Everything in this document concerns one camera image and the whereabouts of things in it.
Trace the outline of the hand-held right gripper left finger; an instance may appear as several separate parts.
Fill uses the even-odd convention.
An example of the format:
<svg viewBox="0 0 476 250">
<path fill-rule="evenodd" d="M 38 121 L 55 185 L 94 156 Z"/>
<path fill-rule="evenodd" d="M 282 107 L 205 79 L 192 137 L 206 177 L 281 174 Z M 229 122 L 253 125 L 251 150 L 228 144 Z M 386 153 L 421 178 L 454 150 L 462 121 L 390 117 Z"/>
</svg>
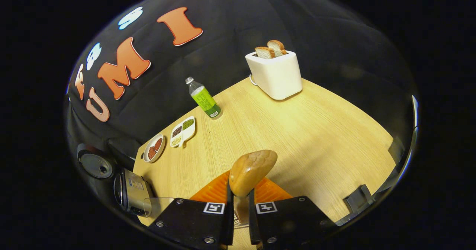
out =
<svg viewBox="0 0 476 250">
<path fill-rule="evenodd" d="M 226 250 L 233 244 L 233 197 L 224 172 L 189 199 L 150 198 L 149 231 L 174 250 Z"/>
</svg>

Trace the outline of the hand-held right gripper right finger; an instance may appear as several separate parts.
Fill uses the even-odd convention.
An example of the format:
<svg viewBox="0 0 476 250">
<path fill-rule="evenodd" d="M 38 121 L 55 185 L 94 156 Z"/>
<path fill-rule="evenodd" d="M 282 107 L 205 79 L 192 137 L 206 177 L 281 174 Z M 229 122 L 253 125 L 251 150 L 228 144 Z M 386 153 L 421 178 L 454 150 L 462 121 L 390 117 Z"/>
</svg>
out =
<svg viewBox="0 0 476 250">
<path fill-rule="evenodd" d="M 258 250 L 316 250 L 335 222 L 307 196 L 292 197 L 268 178 L 249 195 L 249 232 Z"/>
</svg>

